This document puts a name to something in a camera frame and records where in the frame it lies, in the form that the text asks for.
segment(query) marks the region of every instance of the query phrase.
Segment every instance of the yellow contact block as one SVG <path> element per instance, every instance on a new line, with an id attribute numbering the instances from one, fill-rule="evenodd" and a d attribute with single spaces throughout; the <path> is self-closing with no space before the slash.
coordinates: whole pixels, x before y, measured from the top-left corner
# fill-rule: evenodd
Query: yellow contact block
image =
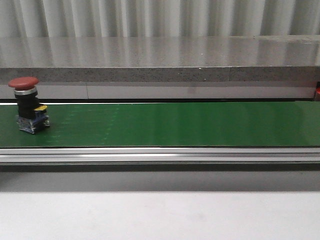
<path id="1" fill-rule="evenodd" d="M 33 109 L 34 111 L 44 111 L 44 110 L 46 110 L 48 108 L 48 106 L 47 105 L 41 105 L 41 106 L 39 106 L 39 107 L 37 107 L 37 108 L 35 108 L 35 109 Z"/>

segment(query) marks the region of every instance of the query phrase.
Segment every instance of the red mushroom button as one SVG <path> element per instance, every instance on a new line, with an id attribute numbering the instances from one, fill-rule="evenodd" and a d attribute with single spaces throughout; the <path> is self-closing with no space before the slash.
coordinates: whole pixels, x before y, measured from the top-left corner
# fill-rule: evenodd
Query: red mushroom button
<path id="1" fill-rule="evenodd" d="M 38 78 L 33 76 L 24 76 L 12 79 L 8 83 L 8 86 L 14 88 L 16 91 L 25 91 L 33 89 L 37 83 L 39 83 Z"/>

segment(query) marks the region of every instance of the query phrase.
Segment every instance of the corrugated wall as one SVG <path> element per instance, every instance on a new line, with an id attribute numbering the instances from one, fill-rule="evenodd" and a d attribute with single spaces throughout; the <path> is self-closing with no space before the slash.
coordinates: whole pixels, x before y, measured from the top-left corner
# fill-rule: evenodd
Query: corrugated wall
<path id="1" fill-rule="evenodd" d="M 0 0 L 0 37 L 319 33 L 320 0 Z"/>

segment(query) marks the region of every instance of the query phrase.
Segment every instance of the metal panel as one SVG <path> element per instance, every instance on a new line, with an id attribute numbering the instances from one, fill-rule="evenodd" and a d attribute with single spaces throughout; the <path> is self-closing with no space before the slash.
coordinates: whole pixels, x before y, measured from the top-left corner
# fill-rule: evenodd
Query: metal panel
<path id="1" fill-rule="evenodd" d="M 319 0 L 2 0 L 0 37 L 316 35 Z"/>

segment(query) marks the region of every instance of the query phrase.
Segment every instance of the conveyor belt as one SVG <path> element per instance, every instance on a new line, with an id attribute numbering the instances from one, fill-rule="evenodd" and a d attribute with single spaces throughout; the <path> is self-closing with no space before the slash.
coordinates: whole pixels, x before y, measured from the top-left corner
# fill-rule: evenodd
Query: conveyor belt
<path id="1" fill-rule="evenodd" d="M 49 105 L 51 127 L 18 130 L 0 106 L 1 148 L 314 147 L 320 102 L 180 102 Z"/>

